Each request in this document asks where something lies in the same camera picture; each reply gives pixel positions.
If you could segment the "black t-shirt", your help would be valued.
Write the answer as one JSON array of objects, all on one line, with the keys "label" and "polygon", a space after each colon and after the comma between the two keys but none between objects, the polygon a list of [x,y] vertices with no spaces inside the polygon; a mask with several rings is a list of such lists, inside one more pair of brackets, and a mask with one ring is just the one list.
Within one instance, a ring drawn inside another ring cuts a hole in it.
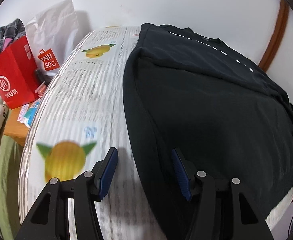
[{"label": "black t-shirt", "polygon": [[143,190],[167,239],[187,239],[195,213],[177,181],[175,148],[215,179],[238,178],[265,221],[293,188],[293,105],[219,39],[143,24],[125,66],[123,104]]}]

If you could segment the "plaid clothes in red bag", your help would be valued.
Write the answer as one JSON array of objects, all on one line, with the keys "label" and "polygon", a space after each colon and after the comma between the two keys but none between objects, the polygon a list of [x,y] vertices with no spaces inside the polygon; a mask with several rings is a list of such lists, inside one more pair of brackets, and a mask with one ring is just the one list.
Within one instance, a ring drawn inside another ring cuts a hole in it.
[{"label": "plaid clothes in red bag", "polygon": [[0,27],[0,54],[7,46],[25,35],[25,26],[19,18],[8,25]]}]

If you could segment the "green bed sheet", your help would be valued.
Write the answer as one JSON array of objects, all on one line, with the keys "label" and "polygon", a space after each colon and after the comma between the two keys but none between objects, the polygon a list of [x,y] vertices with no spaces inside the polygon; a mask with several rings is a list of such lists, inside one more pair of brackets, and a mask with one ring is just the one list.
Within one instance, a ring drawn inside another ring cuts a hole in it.
[{"label": "green bed sheet", "polygon": [[20,228],[18,179],[23,147],[3,135],[0,142],[0,231],[3,239],[14,239]]}]

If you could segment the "orange wooden nightstand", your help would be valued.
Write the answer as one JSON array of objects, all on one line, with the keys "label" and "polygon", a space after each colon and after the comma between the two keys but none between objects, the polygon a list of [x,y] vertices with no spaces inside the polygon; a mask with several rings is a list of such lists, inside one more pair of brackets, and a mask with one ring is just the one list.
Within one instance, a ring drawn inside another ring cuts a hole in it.
[{"label": "orange wooden nightstand", "polygon": [[24,146],[29,128],[18,121],[22,107],[18,107],[9,111],[3,134],[11,137],[19,145]]}]

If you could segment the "colourful small packets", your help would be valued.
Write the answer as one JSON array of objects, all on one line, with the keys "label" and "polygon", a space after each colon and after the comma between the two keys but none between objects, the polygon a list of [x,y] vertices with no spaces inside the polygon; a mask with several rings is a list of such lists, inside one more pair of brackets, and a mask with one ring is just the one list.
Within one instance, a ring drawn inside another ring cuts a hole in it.
[{"label": "colourful small packets", "polygon": [[35,113],[38,109],[41,99],[34,101],[33,103],[26,104],[21,107],[17,121],[30,128]]}]

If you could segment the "white box with fruit print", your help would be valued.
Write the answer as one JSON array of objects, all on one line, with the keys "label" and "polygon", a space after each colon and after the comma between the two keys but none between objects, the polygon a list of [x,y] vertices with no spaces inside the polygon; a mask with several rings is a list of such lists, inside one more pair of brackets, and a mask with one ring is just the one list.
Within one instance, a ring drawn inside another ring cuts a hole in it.
[{"label": "white box with fruit print", "polygon": [[[52,177],[75,178],[119,150],[110,193],[97,205],[107,239],[167,239],[153,214],[134,160],[123,104],[123,76],[141,27],[89,33],[50,82],[28,132],[19,174],[19,215],[24,219]],[[271,211],[274,227],[293,188]]]}]

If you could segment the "red paper shopping bag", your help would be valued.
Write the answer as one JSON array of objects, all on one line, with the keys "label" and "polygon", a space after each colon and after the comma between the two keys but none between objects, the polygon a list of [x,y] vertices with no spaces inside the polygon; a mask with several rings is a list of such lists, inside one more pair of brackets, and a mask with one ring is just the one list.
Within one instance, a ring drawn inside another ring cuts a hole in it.
[{"label": "red paper shopping bag", "polygon": [[0,54],[0,96],[10,109],[39,98],[35,92],[40,86],[36,70],[37,65],[26,36],[11,43]]}]

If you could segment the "white Miniso plastic bag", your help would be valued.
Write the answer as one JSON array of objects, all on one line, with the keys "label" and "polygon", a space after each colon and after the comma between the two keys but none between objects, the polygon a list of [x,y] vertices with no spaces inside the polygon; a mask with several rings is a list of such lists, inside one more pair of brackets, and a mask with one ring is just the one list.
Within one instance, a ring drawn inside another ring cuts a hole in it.
[{"label": "white Miniso plastic bag", "polygon": [[35,15],[26,25],[27,40],[37,67],[52,78],[82,39],[72,0]]}]

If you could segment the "brown wooden door frame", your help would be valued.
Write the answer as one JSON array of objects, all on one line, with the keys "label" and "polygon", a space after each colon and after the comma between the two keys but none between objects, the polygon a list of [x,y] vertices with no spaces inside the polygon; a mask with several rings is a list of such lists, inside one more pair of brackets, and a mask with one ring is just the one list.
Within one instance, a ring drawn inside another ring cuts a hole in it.
[{"label": "brown wooden door frame", "polygon": [[264,72],[268,71],[281,45],[287,27],[289,12],[290,7],[288,3],[285,0],[280,0],[278,16],[275,22],[273,34],[270,38],[264,55],[258,64],[258,66]]}]

